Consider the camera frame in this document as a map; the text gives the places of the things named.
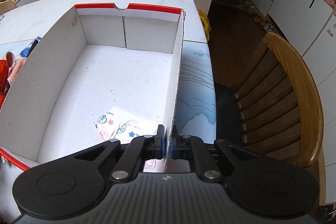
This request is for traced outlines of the pink fleece hat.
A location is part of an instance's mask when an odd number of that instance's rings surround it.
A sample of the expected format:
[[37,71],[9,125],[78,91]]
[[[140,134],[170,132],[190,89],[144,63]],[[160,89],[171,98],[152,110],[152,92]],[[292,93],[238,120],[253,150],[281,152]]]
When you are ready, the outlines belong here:
[[15,55],[12,52],[7,52],[5,54],[5,58],[7,60],[8,66],[9,66],[9,73],[8,73],[8,78],[7,82],[9,86],[13,84],[15,79],[17,78],[20,70],[22,69],[23,65],[26,63],[27,58],[22,57],[17,59]]

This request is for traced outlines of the red white storage box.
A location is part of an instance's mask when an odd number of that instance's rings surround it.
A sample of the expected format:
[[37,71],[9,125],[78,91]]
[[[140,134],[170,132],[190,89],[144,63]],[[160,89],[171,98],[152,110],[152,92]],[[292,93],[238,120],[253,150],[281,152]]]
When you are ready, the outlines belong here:
[[131,3],[73,5],[42,37],[1,107],[1,159],[27,170],[98,143],[112,107],[171,137],[185,12]]

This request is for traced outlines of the near wooden chair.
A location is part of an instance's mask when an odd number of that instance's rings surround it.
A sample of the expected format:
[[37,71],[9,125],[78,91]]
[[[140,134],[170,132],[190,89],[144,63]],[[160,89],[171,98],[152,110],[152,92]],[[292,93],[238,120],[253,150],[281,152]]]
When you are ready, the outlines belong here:
[[323,139],[313,76],[295,48],[267,33],[230,86],[216,84],[218,139],[309,168]]

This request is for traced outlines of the yellow bag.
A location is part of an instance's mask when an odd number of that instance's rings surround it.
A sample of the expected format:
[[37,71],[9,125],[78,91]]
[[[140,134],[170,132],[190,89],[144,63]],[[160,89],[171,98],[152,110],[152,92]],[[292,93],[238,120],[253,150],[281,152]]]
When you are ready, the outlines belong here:
[[207,15],[202,10],[200,10],[200,9],[198,9],[198,14],[199,14],[199,17],[201,19],[201,23],[203,25],[203,29],[204,29],[204,32],[205,32],[206,40],[209,41],[209,39],[210,39],[210,30],[211,30],[209,19],[208,19]]

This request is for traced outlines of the red cloth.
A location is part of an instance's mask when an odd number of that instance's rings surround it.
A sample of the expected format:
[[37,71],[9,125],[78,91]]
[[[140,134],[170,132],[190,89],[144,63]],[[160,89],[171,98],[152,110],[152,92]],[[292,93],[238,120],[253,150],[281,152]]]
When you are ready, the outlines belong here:
[[9,75],[8,62],[5,59],[0,60],[0,108],[6,98],[7,79]]

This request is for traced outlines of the blue tissue pack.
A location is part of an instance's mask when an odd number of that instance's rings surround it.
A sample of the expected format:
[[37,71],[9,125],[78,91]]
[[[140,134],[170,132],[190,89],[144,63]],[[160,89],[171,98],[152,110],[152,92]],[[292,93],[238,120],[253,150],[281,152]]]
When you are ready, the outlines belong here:
[[19,56],[21,58],[27,58],[27,57],[29,57],[29,55],[34,50],[34,48],[38,45],[38,43],[40,42],[41,39],[42,38],[40,38],[39,36],[37,38],[35,38],[32,42],[30,42],[30,44],[27,47],[25,47],[24,50],[21,51],[21,53],[19,54]]

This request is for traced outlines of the blue illustrated table mat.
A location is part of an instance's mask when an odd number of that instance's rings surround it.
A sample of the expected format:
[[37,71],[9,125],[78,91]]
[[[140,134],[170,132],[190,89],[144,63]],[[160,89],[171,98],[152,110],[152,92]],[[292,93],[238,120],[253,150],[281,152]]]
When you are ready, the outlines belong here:
[[206,43],[183,42],[174,125],[179,135],[213,143],[217,130],[213,69]]

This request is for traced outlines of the white cabinet unit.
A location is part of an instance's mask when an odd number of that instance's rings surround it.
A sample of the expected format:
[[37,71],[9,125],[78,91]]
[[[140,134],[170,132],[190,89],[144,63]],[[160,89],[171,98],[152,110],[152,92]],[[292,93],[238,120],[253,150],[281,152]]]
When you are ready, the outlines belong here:
[[252,0],[302,55],[324,115],[321,204],[335,204],[335,0]]

